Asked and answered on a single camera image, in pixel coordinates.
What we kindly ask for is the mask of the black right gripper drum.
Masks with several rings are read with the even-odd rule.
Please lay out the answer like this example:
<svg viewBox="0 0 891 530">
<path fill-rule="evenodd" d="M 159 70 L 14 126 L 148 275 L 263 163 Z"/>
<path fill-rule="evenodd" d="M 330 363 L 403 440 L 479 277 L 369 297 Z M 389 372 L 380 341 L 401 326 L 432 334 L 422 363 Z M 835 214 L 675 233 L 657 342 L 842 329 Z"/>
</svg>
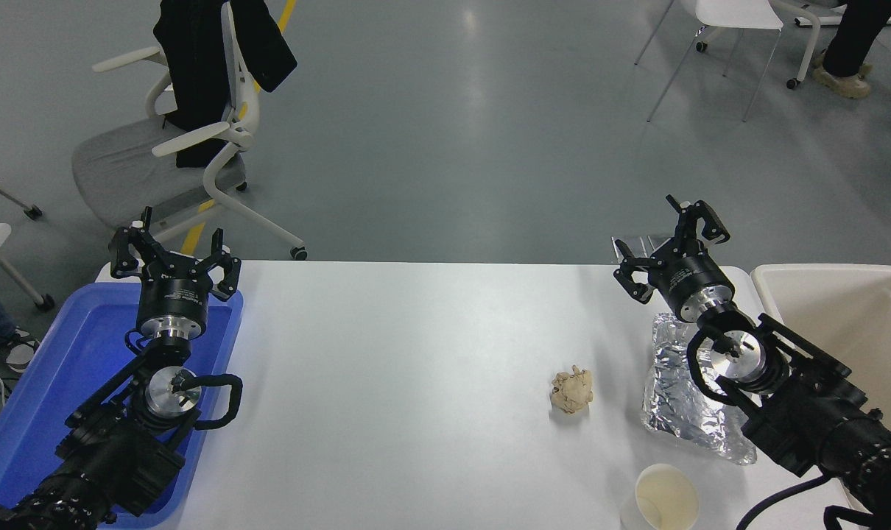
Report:
<svg viewBox="0 0 891 530">
<path fill-rule="evenodd" d="M 706 252 L 669 258 L 653 271 L 653 286 L 680 321 L 698 321 L 709 308 L 731 302 L 733 283 Z"/>
</svg>

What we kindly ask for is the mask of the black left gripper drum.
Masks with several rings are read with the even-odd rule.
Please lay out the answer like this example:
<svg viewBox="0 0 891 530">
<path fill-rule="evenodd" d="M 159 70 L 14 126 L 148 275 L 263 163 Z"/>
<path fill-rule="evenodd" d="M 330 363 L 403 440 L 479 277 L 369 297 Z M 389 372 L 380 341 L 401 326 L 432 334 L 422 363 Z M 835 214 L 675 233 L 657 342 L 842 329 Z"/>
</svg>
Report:
<svg viewBox="0 0 891 530">
<path fill-rule="evenodd" d="M 141 295 L 137 325 L 159 317 L 183 317 L 204 325 L 208 315 L 208 298 L 213 286 L 207 274 L 190 275 L 196 261 L 176 256 L 173 269 L 159 261 L 146 262 L 141 272 Z"/>
</svg>

